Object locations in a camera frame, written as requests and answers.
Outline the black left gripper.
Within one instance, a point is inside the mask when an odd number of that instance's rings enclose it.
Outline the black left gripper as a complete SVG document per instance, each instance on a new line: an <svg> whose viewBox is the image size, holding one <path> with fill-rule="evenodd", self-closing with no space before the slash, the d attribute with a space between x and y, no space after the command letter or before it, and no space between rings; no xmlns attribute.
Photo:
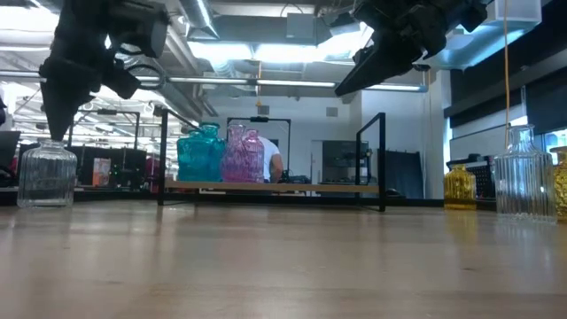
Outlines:
<svg viewBox="0 0 567 319"><path fill-rule="evenodd" d="M99 92L105 70L104 55L71 58L49 56L39 68L43 109L51 140L62 140L79 108Z"/></svg>

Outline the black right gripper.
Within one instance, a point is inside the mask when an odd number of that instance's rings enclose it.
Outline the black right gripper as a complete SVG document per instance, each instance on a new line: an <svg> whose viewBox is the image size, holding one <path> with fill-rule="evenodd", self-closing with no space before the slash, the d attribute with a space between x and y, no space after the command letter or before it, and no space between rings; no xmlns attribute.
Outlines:
<svg viewBox="0 0 567 319"><path fill-rule="evenodd" d="M459 0L357 0L353 16L371 32L353 55L354 68L335 88L346 95L406 74L446 46L458 23Z"/></svg>

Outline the clear ribbed jar vase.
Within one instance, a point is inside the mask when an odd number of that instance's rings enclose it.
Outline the clear ribbed jar vase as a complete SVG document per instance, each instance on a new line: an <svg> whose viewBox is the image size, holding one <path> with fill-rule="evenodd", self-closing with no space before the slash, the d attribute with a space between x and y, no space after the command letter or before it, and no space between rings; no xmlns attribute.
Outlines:
<svg viewBox="0 0 567 319"><path fill-rule="evenodd" d="M19 160L18 207L66 207L74 202L77 157L60 141L43 139Z"/></svg>

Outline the yellow ribbed jar vase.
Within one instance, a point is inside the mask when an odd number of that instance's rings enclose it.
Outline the yellow ribbed jar vase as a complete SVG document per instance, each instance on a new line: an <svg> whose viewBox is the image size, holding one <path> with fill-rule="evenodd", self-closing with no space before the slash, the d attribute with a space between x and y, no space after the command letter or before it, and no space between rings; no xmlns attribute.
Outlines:
<svg viewBox="0 0 567 319"><path fill-rule="evenodd" d="M477 209L476 177L464 164L457 164L444 176L444 208Z"/></svg>

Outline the small pink twisted vase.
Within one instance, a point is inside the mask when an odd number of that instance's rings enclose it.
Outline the small pink twisted vase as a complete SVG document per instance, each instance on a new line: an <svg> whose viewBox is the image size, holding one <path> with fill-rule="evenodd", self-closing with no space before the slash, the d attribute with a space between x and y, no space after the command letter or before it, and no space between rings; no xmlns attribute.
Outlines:
<svg viewBox="0 0 567 319"><path fill-rule="evenodd" d="M243 138L245 126L231 124L227 127L227 141L221 160L221 178L227 183L245 181L245 148Z"/></svg>

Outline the clear ribbed bottle vase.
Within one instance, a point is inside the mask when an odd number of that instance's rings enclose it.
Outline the clear ribbed bottle vase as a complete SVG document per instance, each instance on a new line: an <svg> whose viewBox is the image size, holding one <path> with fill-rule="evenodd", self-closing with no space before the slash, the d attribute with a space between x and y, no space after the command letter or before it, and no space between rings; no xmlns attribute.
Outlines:
<svg viewBox="0 0 567 319"><path fill-rule="evenodd" d="M535 146L532 125L508 128L506 150L494 157L493 170L498 214L557 222L553 160Z"/></svg>

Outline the yellow diamond textured vase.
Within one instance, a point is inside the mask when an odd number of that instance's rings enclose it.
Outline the yellow diamond textured vase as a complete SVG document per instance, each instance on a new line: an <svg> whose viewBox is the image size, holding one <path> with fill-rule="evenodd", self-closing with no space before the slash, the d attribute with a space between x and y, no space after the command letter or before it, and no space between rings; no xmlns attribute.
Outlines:
<svg viewBox="0 0 567 319"><path fill-rule="evenodd" d="M554 167L555 210L560 222L567 222L567 146L550 150L557 155Z"/></svg>

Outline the orange box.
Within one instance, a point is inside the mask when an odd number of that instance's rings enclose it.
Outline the orange box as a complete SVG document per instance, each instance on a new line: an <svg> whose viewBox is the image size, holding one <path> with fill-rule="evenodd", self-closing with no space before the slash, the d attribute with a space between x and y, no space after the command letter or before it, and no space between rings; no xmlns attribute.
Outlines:
<svg viewBox="0 0 567 319"><path fill-rule="evenodd" d="M94 158L92 175L93 186L105 187L109 184L111 166L111 159Z"/></svg>

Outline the black background workbench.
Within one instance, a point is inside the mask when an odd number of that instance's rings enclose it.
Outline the black background workbench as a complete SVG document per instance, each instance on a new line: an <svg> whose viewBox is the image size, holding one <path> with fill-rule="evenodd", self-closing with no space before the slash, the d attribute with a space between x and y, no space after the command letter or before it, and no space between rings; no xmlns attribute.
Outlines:
<svg viewBox="0 0 567 319"><path fill-rule="evenodd" d="M72 146L69 148L78 160L77 178L79 185L92 185L94 158L111 159L110 181L105 187L130 189L138 188L145 177L146 151L129 148L98 148Z"/></svg>

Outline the overhead LED light bar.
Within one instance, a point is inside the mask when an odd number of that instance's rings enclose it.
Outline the overhead LED light bar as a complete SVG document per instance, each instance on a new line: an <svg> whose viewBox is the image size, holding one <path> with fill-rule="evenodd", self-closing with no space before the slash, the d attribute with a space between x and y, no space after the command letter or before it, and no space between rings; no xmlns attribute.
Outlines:
<svg viewBox="0 0 567 319"><path fill-rule="evenodd" d="M158 83L160 79L171 83L191 83L191 84L216 84L216 85L250 85L250 86L281 86L298 88L317 88L335 89L338 85L335 82L310 82L310 81L289 81L289 80L269 80L269 79L240 79L240 78L215 78L215 77L166 77L166 76L145 76L136 77L142 83ZM22 82L37 82L42 77L35 71L11 71L0 70L0 79ZM404 85L394 83L383 83L368 87L368 90L382 91L401 91L424 93L428 90L425 85Z"/></svg>

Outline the black cabinet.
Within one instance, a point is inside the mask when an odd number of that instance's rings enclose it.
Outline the black cabinet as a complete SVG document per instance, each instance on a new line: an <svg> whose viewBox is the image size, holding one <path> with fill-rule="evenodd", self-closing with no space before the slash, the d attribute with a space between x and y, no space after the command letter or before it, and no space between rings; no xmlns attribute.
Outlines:
<svg viewBox="0 0 567 319"><path fill-rule="evenodd" d="M322 142L322 182L355 183L357 148L360 148L360 182L366 184L372 176L372 151L367 142L355 141Z"/></svg>

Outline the dark curtain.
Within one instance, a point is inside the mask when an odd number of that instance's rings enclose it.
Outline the dark curtain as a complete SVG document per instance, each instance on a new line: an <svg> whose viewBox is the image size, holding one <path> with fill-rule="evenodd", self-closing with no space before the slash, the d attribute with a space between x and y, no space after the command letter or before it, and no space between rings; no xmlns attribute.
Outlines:
<svg viewBox="0 0 567 319"><path fill-rule="evenodd" d="M385 187L405 198L423 199L423 171L419 152L385 153Z"/></svg>

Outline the fluorescent ceiling light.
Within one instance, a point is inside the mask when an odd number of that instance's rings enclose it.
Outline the fluorescent ceiling light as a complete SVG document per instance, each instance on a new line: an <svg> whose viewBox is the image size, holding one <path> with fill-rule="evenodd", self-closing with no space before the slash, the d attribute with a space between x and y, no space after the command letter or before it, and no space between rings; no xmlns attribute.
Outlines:
<svg viewBox="0 0 567 319"><path fill-rule="evenodd" d="M188 42L188 45L196 58L215 62L253 59L268 63L311 63L327 57L314 46L291 44L260 44L256 49L246 43Z"/></svg>

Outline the person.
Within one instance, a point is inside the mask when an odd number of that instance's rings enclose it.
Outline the person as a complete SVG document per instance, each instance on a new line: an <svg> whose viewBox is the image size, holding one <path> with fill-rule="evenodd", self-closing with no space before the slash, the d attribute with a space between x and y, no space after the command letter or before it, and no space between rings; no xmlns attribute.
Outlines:
<svg viewBox="0 0 567 319"><path fill-rule="evenodd" d="M264 147L264 181L266 183L278 183L284 171L283 160L279 149L267 138L260 136L259 139Z"/></svg>

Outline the black pegboard cart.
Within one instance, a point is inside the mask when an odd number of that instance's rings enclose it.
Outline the black pegboard cart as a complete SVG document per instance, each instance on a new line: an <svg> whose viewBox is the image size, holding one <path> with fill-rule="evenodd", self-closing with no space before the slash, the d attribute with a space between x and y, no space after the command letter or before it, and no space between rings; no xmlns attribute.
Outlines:
<svg viewBox="0 0 567 319"><path fill-rule="evenodd" d="M447 162L447 168L453 170L458 165L475 176L477 199L495 199L493 179L493 158L477 153L471 153L467 158L453 159Z"/></svg>

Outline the rectangular sheet metal duct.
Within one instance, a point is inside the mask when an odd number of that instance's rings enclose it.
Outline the rectangular sheet metal duct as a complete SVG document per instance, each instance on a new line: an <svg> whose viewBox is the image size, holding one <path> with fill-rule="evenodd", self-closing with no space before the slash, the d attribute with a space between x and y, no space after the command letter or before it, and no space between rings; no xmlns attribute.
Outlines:
<svg viewBox="0 0 567 319"><path fill-rule="evenodd" d="M450 70L475 66L538 26L542 7L549 0L493 0L487 19L474 31L459 25L447 34L447 46L437 55L416 61L420 65Z"/></svg>

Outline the gray ceiling duct box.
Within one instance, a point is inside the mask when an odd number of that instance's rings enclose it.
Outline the gray ceiling duct box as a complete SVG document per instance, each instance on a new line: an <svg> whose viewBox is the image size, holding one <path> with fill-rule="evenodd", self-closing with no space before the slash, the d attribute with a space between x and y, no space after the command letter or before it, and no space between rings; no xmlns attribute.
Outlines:
<svg viewBox="0 0 567 319"><path fill-rule="evenodd" d="M313 45L315 43L315 17L304 13L288 13L285 38L288 43Z"/></svg>

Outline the black metal table frame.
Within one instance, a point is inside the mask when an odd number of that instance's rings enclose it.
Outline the black metal table frame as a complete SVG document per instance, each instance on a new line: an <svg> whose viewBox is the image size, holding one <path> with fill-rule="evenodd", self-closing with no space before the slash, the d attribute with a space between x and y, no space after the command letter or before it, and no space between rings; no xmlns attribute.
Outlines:
<svg viewBox="0 0 567 319"><path fill-rule="evenodd" d="M150 192L131 191L75 191L74 202L98 202L116 200L150 201L157 204L159 196ZM289 206L379 206L378 198L333 198L301 196L253 196L253 195L218 195L165 193L164 202L180 203L221 203L242 205L289 205ZM442 199L394 198L385 199L385 207L443 207Z"/></svg>

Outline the wooden shelf black metal frame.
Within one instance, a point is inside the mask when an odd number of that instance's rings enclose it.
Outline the wooden shelf black metal frame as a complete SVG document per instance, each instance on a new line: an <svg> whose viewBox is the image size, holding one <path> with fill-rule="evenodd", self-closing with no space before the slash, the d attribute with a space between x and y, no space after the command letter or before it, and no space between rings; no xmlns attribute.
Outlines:
<svg viewBox="0 0 567 319"><path fill-rule="evenodd" d="M354 185L341 184L297 184L297 183L224 183L224 182L167 182L165 177L165 154L166 154L166 130L168 128L168 116L172 115L178 120L188 123L181 115L172 111L161 111L160 123L160 142L159 142L159 182L157 203L164 206L166 200L166 189L216 189L230 191L322 191L354 193L355 205L361 206L360 195L362 193L377 194L377 208L374 211L384 212L386 208L385 191L385 156L386 156L386 137L385 137L385 113L377 113L369 122L362 126L355 134L355 182ZM377 186L361 185L361 135L378 122L379 147L377 151Z"/></svg>

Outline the narrow silver ventilation duct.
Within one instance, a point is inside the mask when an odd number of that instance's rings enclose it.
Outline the narrow silver ventilation duct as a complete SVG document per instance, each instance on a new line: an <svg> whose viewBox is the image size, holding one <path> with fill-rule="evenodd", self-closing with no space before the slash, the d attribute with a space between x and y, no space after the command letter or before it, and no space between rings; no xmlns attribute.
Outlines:
<svg viewBox="0 0 567 319"><path fill-rule="evenodd" d="M179 0L189 27L187 37L204 34L214 40L220 37L214 27L213 11L208 0Z"/></svg>

